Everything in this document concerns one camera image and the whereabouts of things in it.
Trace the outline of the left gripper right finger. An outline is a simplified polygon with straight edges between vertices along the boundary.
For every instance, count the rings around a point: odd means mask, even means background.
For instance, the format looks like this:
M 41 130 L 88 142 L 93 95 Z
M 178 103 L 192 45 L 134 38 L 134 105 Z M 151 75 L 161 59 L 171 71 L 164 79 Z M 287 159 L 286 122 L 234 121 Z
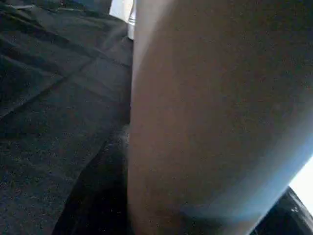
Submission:
M 313 216 L 289 187 L 252 235 L 313 235 Z

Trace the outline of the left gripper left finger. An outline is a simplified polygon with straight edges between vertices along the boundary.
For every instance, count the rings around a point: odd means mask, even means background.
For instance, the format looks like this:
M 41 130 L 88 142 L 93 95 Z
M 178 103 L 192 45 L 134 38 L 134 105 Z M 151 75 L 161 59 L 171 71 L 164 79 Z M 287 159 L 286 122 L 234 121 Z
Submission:
M 54 235 L 130 235 L 127 173 L 129 127 L 113 128 L 80 173 Z

